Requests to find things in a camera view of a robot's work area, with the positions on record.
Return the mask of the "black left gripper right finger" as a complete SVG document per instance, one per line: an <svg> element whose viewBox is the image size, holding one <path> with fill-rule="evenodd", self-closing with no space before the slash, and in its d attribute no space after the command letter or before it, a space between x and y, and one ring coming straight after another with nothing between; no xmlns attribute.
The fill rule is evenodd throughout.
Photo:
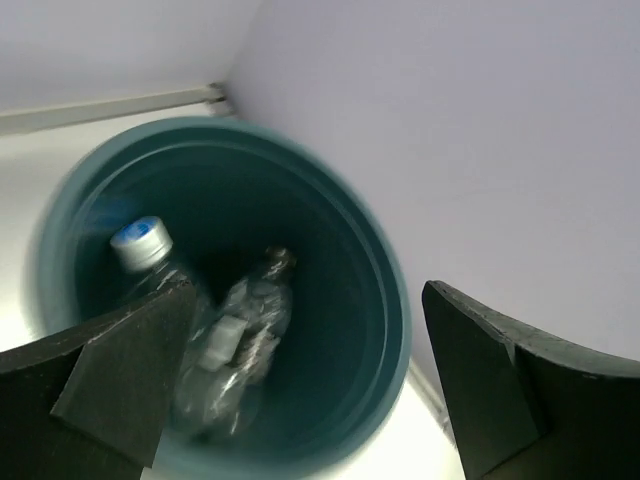
<svg viewBox="0 0 640 480"><path fill-rule="evenodd" d="M442 281L422 305L468 479L636 479L639 364L497 312Z"/></svg>

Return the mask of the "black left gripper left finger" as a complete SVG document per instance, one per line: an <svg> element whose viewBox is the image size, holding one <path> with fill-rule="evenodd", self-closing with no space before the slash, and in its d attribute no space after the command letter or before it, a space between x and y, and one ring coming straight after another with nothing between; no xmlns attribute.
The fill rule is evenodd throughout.
<svg viewBox="0 0 640 480"><path fill-rule="evenodd" d="M169 411L177 339L142 302L3 352L2 478L140 478Z"/></svg>

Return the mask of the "clear Pocari bottle white cap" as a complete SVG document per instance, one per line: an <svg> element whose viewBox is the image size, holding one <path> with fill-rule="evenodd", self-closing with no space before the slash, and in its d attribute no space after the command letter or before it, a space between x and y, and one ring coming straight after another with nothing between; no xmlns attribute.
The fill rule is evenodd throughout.
<svg viewBox="0 0 640 480"><path fill-rule="evenodd" d="M204 281L176 256L159 217L132 221L110 245L131 278L122 303L152 304L168 331L178 335L169 344L171 428L186 440L237 435L251 418L248 375L234 364L249 322L215 305Z"/></svg>

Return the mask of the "clear Pepsi bottle black cap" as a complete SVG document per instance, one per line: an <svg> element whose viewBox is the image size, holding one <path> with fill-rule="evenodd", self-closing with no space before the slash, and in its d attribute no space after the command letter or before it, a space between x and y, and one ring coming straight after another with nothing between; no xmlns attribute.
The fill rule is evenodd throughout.
<svg viewBox="0 0 640 480"><path fill-rule="evenodd" d="M216 311L216 321L198 360L218 371L237 369L249 383L267 375L275 349L292 316L291 276L296 257L287 248L271 246L240 277Z"/></svg>

